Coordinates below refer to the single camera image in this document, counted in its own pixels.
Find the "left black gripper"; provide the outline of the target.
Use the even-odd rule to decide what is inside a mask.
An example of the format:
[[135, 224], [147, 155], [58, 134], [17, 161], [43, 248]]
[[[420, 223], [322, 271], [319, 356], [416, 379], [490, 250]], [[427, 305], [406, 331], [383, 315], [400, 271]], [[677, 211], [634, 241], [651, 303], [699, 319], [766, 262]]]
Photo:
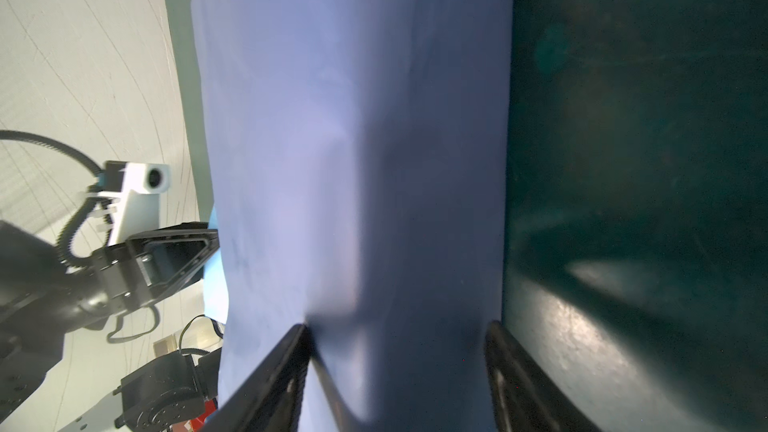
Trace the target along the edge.
[[1, 253], [1, 340], [33, 342], [155, 305], [203, 277], [219, 234], [186, 222], [135, 234], [124, 255], [96, 252], [74, 273], [54, 255]]

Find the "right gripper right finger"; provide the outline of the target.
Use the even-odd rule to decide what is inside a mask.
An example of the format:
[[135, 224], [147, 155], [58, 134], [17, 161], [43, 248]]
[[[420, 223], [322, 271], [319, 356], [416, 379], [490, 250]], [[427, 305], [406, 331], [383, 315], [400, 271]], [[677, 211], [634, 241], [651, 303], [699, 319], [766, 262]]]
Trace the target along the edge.
[[499, 321], [489, 323], [484, 357], [499, 431], [597, 431]]

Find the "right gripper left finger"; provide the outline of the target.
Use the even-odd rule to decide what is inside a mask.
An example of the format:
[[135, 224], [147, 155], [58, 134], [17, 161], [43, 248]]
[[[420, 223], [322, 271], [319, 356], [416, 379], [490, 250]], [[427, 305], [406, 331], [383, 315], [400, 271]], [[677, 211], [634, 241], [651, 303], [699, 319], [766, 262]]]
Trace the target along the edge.
[[203, 432], [296, 432], [312, 358], [309, 328], [296, 324], [236, 393], [206, 420]]

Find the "light blue wrapping paper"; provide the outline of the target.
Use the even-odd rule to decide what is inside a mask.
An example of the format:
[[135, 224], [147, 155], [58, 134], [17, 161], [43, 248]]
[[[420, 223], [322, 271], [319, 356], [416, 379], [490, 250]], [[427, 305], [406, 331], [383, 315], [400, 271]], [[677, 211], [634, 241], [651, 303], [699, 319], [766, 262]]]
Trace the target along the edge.
[[303, 431], [491, 431], [512, 0], [192, 0], [220, 398], [309, 326]]

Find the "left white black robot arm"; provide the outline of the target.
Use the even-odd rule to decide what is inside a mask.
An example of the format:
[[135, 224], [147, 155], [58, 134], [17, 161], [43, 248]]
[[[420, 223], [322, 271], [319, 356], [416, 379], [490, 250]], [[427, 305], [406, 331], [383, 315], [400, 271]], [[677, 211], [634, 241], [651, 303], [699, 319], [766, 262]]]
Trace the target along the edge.
[[219, 248], [204, 222], [160, 223], [160, 197], [171, 184], [167, 165], [97, 163], [60, 141], [5, 130], [5, 141], [38, 145], [82, 165], [93, 183], [54, 242], [9, 222], [1, 225], [1, 414], [10, 416], [63, 357], [65, 338], [101, 330], [123, 344], [125, 318], [198, 282]]

